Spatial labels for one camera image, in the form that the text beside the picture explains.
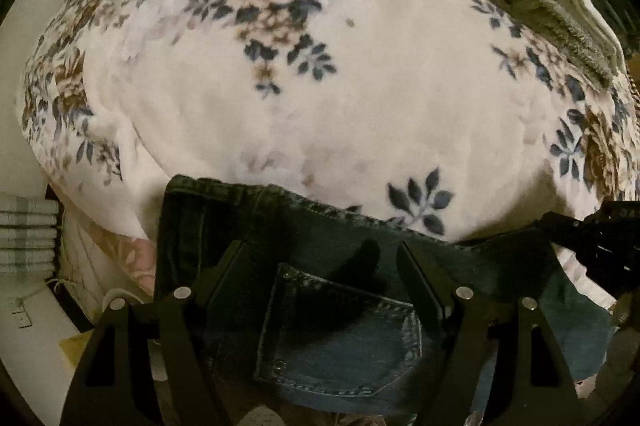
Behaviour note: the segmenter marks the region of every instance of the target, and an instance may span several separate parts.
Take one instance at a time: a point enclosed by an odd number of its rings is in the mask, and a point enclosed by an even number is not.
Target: wall
[[[14,115],[23,66],[63,0],[16,0],[0,26],[0,191],[42,196],[46,181]]]
[[[16,0],[0,26],[0,191],[43,196],[46,181],[14,115],[14,96],[25,60],[63,0]],[[8,298],[43,282],[0,279],[0,358],[15,385],[46,426],[60,422],[70,383],[58,342],[78,333],[53,295],[45,290],[25,307],[33,326],[18,329]]]

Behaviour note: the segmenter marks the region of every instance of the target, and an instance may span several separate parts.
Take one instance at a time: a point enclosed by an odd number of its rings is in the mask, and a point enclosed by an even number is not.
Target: bed
[[[489,0],[66,0],[17,117],[74,225],[150,297],[178,173],[460,241],[638,199],[637,100]]]

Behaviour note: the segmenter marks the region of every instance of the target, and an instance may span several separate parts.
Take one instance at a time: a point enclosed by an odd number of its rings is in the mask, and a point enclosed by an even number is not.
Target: pocket rivet
[[[277,359],[276,362],[273,363],[273,373],[276,375],[281,374],[285,368],[287,368],[287,363],[281,359]]]

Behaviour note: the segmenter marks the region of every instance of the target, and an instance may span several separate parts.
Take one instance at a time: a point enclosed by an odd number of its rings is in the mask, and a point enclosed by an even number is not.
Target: dark blue denim jeans
[[[233,240],[252,250],[252,273],[224,320],[197,332],[212,377],[268,388],[333,412],[415,413],[438,384],[445,352],[422,327],[396,271],[402,241],[460,285],[514,302],[530,296],[558,339],[574,379],[594,374],[612,334],[606,310],[580,295],[535,228],[475,247],[446,244],[277,186],[175,177],[158,240],[156,298],[191,285]],[[476,392],[481,409],[494,352]]]

